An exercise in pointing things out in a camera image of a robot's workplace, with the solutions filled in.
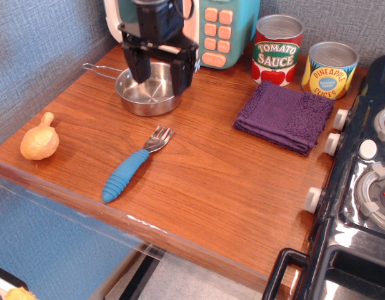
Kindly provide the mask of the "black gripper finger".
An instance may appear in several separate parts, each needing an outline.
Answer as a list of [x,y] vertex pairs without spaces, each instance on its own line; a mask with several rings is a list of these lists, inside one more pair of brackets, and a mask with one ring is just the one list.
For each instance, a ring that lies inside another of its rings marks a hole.
[[194,60],[174,60],[171,63],[172,90],[175,96],[181,95],[192,83]]
[[142,49],[124,49],[124,55],[134,80],[141,84],[151,75],[151,65]]

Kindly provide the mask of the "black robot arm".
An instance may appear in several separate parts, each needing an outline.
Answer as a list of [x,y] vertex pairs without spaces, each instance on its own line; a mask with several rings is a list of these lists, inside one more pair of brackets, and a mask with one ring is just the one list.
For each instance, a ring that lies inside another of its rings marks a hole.
[[194,13],[191,5],[188,17],[183,14],[182,1],[133,1],[135,22],[122,22],[122,49],[132,76],[143,83],[151,76],[150,59],[170,64],[172,90],[181,95],[192,83],[199,46],[183,33],[184,21]]

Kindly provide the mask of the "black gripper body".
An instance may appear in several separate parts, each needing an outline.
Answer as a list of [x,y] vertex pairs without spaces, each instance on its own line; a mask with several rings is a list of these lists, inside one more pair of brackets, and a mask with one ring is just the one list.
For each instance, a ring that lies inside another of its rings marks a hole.
[[188,15],[184,14],[182,2],[135,2],[136,11],[134,22],[122,22],[118,29],[122,32],[123,49],[142,49],[149,60],[151,57],[173,62],[173,53],[161,50],[161,46],[179,49],[180,60],[194,60],[194,70],[197,62],[198,45],[183,33],[184,22],[190,20],[195,13],[192,2]]

